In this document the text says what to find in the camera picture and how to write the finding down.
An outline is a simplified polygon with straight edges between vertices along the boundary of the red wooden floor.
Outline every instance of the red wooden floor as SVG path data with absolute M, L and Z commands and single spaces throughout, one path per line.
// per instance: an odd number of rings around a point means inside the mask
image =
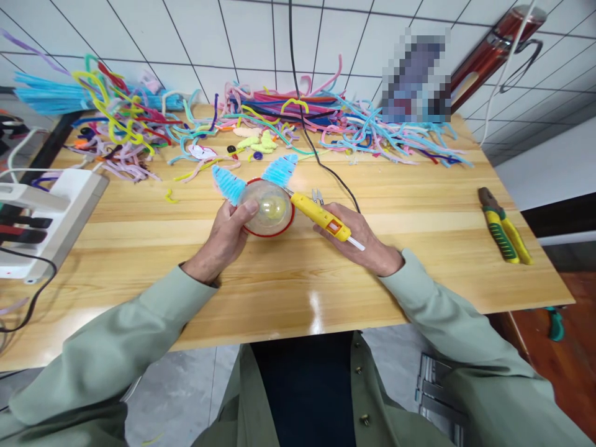
M 557 404 L 596 442 L 596 273 L 560 275 L 577 301 L 560 310 L 566 331 L 562 341 L 549 340 L 546 310 L 511 315 L 530 363 L 553 383 Z

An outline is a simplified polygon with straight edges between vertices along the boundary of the red thermos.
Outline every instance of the red thermos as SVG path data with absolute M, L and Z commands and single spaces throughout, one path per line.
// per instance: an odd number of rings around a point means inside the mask
M 487 37 L 476 47 L 467 60 L 451 75 L 453 98 L 451 100 L 451 113 L 459 109 L 505 63 L 528 8 L 528 5 L 521 5 L 510 9 L 499 23 L 490 30 Z M 520 53 L 527 46 L 535 43 L 536 51 L 530 60 L 533 62 L 536 59 L 542 49 L 542 42 L 535 39 L 529 40 L 528 38 L 542 26 L 546 21 L 546 17 L 547 14 L 542 9 L 535 7 L 532 10 L 515 53 Z

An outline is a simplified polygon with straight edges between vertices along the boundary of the blue fluffy ear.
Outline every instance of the blue fluffy ear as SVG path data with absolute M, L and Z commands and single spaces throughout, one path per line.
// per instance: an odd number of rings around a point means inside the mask
M 284 155 L 271 163 L 261 178 L 278 186 L 286 187 L 290 177 L 294 174 L 297 163 L 298 156 L 296 154 Z
M 228 199 L 232 205 L 238 206 L 240 194 L 242 194 L 242 191 L 246 188 L 246 182 L 236 177 L 227 169 L 220 168 L 217 165 L 211 168 L 211 172 L 213 173 L 213 179 L 215 180 L 215 183 L 217 183 L 222 195 Z

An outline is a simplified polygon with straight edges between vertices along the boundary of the red rim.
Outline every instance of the red rim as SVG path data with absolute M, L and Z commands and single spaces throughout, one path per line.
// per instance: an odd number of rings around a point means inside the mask
M 251 183 L 254 183 L 254 182 L 259 181 L 259 180 L 263 180 L 263 179 L 261 179 L 260 177 L 253 178 L 252 180 L 247 181 L 246 182 L 246 185 L 250 185 Z M 290 195 L 285 190 L 282 189 L 282 191 L 284 191 L 287 194 L 287 196 L 290 197 Z M 249 230 L 246 227 L 246 225 L 244 226 L 244 229 L 247 232 L 251 233 L 252 235 L 255 235 L 255 236 L 258 236 L 258 237 L 275 237 L 275 236 L 279 236 L 284 231 L 286 231 L 290 227 L 290 225 L 292 225 L 292 222 L 294 221 L 294 214 L 296 213 L 296 207 L 294 206 L 294 204 L 292 202 L 290 202 L 290 205 L 292 206 L 292 215 L 290 216 L 290 221 L 287 223 L 286 227 L 283 230 L 281 230 L 280 232 L 275 233 L 275 234 L 272 234 L 272 235 L 260 235 L 260 234 L 257 234 L 255 232 L 252 232 L 251 230 Z

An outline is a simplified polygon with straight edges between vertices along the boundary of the green jacket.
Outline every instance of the green jacket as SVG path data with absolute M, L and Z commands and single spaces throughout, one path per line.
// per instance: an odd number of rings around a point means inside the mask
M 409 250 L 405 266 L 380 281 L 410 321 L 456 368 L 444 385 L 469 415 L 471 446 L 594 444 L 557 407 L 540 377 L 465 299 L 435 283 Z M 184 324 L 217 292 L 177 267 L 137 298 L 78 330 L 0 413 L 0 445 L 126 445 L 128 386 L 178 338 Z M 354 429 L 359 447 L 452 445 L 422 416 L 385 393 L 370 349 L 358 332 L 351 350 Z M 368 426 L 361 423 L 369 415 Z M 216 421 L 194 446 L 278 446 L 259 368 L 246 345 L 234 365 Z

